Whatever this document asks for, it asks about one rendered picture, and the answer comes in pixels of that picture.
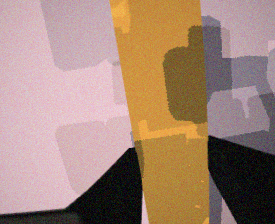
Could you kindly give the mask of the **yellow bar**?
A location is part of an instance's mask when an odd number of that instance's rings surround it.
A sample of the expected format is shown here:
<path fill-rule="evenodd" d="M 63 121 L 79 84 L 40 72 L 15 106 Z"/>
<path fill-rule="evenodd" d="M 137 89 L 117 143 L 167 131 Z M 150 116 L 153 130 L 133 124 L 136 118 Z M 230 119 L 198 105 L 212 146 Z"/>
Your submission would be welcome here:
<path fill-rule="evenodd" d="M 149 224 L 209 224 L 200 0 L 109 0 Z"/>

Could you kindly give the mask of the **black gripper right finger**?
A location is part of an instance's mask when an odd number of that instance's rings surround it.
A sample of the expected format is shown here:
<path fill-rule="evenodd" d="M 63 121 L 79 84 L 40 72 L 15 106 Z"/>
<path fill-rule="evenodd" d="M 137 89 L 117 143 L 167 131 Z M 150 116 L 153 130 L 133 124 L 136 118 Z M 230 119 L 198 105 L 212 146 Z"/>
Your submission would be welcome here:
<path fill-rule="evenodd" d="M 207 163 L 237 224 L 275 224 L 275 155 L 208 136 Z"/>

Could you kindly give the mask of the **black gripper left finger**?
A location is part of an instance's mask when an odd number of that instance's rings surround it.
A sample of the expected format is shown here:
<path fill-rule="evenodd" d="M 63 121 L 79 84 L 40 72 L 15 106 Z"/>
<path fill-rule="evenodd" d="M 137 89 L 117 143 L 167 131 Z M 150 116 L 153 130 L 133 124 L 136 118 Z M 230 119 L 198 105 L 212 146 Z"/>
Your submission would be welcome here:
<path fill-rule="evenodd" d="M 65 209 L 1 214 L 0 224 L 142 224 L 142 202 L 142 178 L 133 147 Z"/>

